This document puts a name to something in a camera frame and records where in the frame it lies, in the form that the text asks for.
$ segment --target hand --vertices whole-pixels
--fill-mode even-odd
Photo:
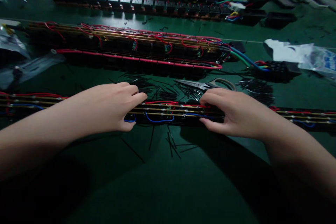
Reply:
[[[225,113],[224,123],[201,118],[208,130],[234,137],[263,140],[288,127],[297,127],[252,97],[227,89],[209,89],[200,103],[217,106]]]
[[[105,84],[87,89],[54,106],[38,112],[39,121],[48,125],[46,134],[77,139],[86,135],[130,131],[135,122],[125,122],[125,115],[147,99],[137,86],[127,82]]]

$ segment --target forearm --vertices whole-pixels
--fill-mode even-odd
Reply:
[[[336,202],[336,159],[310,134],[288,125],[262,141],[275,170],[291,172]]]
[[[0,181],[44,164],[74,140],[53,124],[46,110],[0,131]]]

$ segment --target right hand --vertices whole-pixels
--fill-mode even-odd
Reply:
[[[219,134],[263,140],[281,134],[285,128],[297,127],[242,92],[223,88],[208,89],[200,103],[217,106],[225,113],[224,123],[200,119],[208,130]]]

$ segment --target scissor handle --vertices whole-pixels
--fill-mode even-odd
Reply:
[[[233,83],[229,82],[228,80],[222,79],[222,78],[216,78],[213,81],[208,82],[207,85],[210,86],[211,88],[224,88],[224,89],[226,89],[223,86],[218,86],[216,84],[216,82],[223,83],[225,86],[229,87],[232,91],[237,91],[237,89],[236,89],[236,87]]]

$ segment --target finger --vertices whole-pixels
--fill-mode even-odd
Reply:
[[[120,131],[124,131],[124,132],[128,132],[131,131],[134,127],[134,125],[136,124],[136,122],[122,122],[121,126],[120,126]]]
[[[135,85],[126,86],[125,90],[127,91],[127,93],[129,93],[131,95],[135,95],[135,94],[139,93],[139,89]]]
[[[215,105],[218,107],[222,99],[223,97],[217,94],[206,92],[204,95],[202,95],[199,102],[201,105],[205,105],[206,103],[208,103],[208,104]]]
[[[233,91],[228,90],[228,89],[219,88],[219,87],[218,87],[218,88],[214,88],[214,89],[208,89],[206,92],[207,92],[207,93],[213,93],[213,94],[215,94],[215,95],[223,96],[223,95],[226,95],[226,94],[228,94],[228,93],[230,93],[230,92],[233,92]]]
[[[230,135],[230,127],[228,126],[228,124],[213,122],[207,118],[200,118],[199,120],[206,126],[208,130],[212,132]]]
[[[145,93],[137,93],[133,95],[132,96],[132,108],[142,103],[144,100],[147,99],[147,97],[148,96]]]
[[[117,83],[117,85],[120,87],[125,87],[125,86],[129,86],[130,84],[128,82],[119,82]]]

